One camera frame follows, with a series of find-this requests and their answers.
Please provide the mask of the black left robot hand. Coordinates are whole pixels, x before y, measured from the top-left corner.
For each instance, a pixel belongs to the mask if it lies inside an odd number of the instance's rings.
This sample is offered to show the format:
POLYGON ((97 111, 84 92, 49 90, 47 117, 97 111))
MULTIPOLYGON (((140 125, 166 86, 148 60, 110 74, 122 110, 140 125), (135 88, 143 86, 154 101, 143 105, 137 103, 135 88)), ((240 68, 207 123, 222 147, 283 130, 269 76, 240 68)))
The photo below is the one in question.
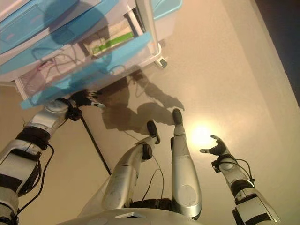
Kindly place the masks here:
POLYGON ((92 105, 103 109, 105 105, 99 101, 99 96, 99 91, 85 89, 71 95, 69 100, 74 101, 77 107, 92 105))

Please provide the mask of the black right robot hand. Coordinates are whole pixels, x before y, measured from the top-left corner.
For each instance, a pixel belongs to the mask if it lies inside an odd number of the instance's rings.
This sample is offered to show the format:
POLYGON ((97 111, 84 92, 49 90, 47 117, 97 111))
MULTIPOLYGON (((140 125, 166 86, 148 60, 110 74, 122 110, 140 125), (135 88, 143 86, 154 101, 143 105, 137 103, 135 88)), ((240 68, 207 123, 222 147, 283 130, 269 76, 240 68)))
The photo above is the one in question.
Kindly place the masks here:
POLYGON ((216 156, 221 156, 227 151, 227 147, 223 140, 216 136, 216 135, 211 135, 210 136, 212 139, 216 141, 216 146, 210 148, 210 149, 200 149, 201 153, 206 153, 206 154, 212 154, 216 156))

